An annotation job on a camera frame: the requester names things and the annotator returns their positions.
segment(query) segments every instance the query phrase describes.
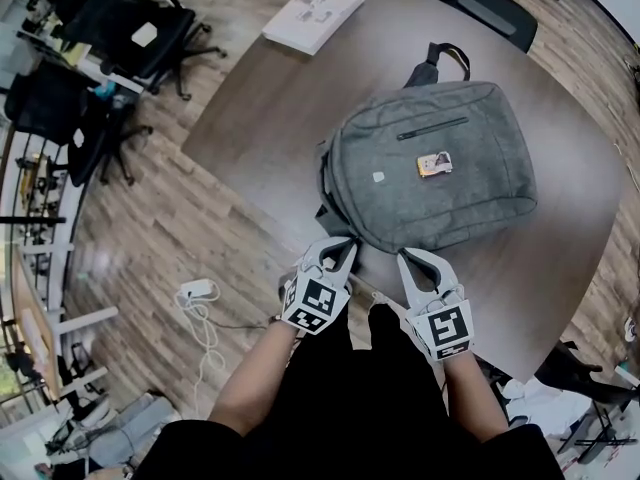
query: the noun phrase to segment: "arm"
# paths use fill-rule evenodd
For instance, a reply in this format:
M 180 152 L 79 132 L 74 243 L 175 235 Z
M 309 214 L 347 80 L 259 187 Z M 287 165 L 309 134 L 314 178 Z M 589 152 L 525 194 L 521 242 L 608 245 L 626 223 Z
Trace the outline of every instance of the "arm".
M 481 443 L 506 432 L 507 419 L 473 354 L 465 352 L 444 361 L 449 413 Z
M 276 398 L 298 329 L 284 322 L 267 328 L 222 388 L 209 415 L 241 436 L 265 419 Z

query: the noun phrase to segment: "backpack zipper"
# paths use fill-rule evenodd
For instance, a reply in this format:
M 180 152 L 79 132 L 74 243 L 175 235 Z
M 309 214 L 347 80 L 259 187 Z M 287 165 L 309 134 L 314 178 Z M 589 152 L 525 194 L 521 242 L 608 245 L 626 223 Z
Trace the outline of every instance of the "backpack zipper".
M 451 119 L 443 123 L 432 124 L 431 126 L 425 126 L 424 128 L 418 128 L 417 130 L 401 133 L 396 138 L 398 140 L 413 139 L 414 137 L 417 137 L 419 135 L 425 135 L 427 133 L 437 132 L 439 130 L 444 130 L 445 128 L 450 128 L 451 126 L 457 126 L 459 124 L 464 124 L 468 122 L 469 122 L 468 117 L 456 117 L 455 119 Z

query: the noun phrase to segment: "book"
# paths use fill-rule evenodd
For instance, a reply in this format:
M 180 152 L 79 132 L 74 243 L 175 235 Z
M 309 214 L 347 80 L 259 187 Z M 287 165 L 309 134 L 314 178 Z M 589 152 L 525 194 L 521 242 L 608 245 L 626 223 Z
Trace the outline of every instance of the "book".
M 262 29 L 262 35 L 315 55 L 365 0 L 290 0 Z

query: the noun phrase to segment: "wooden floor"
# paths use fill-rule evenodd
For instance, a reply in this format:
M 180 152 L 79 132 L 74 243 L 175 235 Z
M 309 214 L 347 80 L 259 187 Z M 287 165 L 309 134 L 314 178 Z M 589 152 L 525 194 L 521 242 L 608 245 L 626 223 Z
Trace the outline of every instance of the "wooden floor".
M 127 187 L 115 170 L 109 185 L 92 182 L 77 227 L 65 303 L 71 316 L 109 305 L 120 308 L 117 318 L 100 324 L 94 343 L 96 361 L 111 372 L 107 382 L 114 403 L 128 403 L 154 388 L 165 392 L 183 415 L 192 416 L 202 352 L 173 294 L 185 281 L 209 277 L 222 290 L 212 306 L 213 319 L 230 325 L 264 323 L 279 309 L 279 275 L 308 244 L 180 152 L 226 74 L 287 0 L 181 1 L 213 26 L 209 44 L 227 49 L 229 56 L 190 59 L 185 74 L 193 98 L 188 103 L 171 85 L 157 97 L 143 97 L 138 120 L 154 126 L 155 133 L 125 148 L 137 182 Z M 593 115 L 629 165 L 640 166 L 640 113 L 622 62 L 632 58 L 633 48 L 590 0 L 516 1 L 540 22 L 531 57 Z M 622 326 L 638 302 L 638 215 L 640 195 L 629 180 L 598 271 L 565 332 L 609 374 L 630 353 Z M 357 302 L 350 324 L 354 344 L 364 347 L 367 294 Z M 259 332 L 219 331 L 227 367 L 206 372 L 202 412 Z

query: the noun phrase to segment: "black shirt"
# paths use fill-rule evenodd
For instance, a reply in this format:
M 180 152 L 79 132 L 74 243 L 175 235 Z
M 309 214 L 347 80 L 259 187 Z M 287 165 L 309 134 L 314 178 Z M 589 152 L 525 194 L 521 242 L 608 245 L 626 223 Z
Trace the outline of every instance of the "black shirt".
M 286 477 L 563 478 L 540 429 L 480 444 L 448 417 L 424 356 L 390 309 L 369 316 L 372 350 L 351 349 L 346 310 L 293 354 L 265 422 L 246 437 L 208 421 L 167 425 L 134 479 Z

